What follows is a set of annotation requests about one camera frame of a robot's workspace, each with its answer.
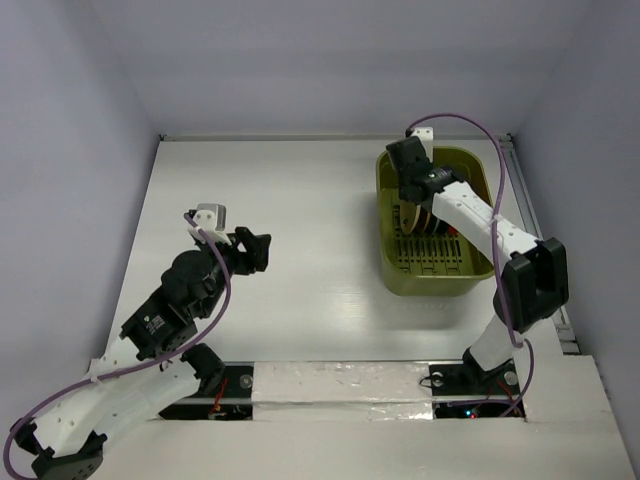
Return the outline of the beige plate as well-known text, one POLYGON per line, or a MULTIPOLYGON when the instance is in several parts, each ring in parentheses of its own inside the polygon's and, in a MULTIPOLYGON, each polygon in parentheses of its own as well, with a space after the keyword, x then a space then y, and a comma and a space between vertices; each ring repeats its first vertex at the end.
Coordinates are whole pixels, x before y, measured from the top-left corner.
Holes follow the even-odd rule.
POLYGON ((421 207, 417 204, 401 200, 399 204, 399 220, 402 232, 410 235, 419 223, 421 207))

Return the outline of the amber patterned plate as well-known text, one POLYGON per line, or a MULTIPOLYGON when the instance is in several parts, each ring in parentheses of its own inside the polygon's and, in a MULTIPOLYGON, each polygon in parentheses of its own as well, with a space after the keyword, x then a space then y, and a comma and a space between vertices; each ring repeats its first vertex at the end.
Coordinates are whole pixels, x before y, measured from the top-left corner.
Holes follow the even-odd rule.
POLYGON ((430 223, 430 219, 431 219, 431 213, 423 208, 420 209, 420 216, 418 218, 418 222, 416 223, 416 227, 415 227, 415 231, 418 234, 423 233, 429 223, 430 223))

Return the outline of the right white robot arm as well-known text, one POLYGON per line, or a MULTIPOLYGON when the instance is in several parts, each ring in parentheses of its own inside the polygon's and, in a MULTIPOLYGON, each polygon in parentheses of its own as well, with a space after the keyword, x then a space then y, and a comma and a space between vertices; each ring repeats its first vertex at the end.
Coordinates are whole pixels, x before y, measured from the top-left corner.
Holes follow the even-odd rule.
POLYGON ((386 146, 398 178, 399 198, 446 222, 482 253, 497 274, 494 314, 448 380, 473 392, 491 386, 528 331, 569 298, 567 253, 555 238, 542 240, 518 228, 489 205, 451 167, 436 167, 426 142, 413 134, 386 146))

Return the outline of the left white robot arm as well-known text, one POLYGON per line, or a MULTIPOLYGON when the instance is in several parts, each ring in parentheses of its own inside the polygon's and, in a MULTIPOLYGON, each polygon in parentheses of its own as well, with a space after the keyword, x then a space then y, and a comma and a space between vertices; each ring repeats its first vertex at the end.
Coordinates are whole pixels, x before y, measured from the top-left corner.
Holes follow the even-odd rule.
POLYGON ((21 476, 11 463, 18 447, 33 455, 37 479, 87 479, 119 435, 181 398, 219 390, 225 364, 203 339, 229 306, 232 278, 266 270, 272 238, 246 227, 220 240, 195 233, 195 248, 174 258, 85 377, 14 423, 2 453, 11 478, 21 476))

